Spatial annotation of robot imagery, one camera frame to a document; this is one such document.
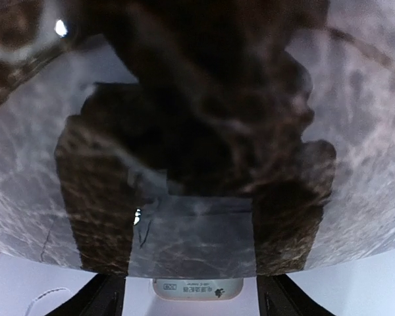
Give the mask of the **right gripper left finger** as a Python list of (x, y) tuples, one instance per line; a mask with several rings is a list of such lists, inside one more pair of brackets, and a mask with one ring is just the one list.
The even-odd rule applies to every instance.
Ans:
[(97, 274), (51, 316), (121, 316), (123, 305), (124, 277)]

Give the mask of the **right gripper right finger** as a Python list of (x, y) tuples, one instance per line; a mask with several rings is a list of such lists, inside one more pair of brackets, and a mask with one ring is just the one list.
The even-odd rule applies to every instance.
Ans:
[(260, 316), (332, 316), (287, 275), (258, 275), (256, 281)]

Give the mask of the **pink charger cube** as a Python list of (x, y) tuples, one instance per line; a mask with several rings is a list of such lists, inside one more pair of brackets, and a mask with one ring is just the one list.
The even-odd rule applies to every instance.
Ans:
[(244, 279), (153, 279), (154, 292), (164, 300), (219, 301), (235, 298), (244, 285)]

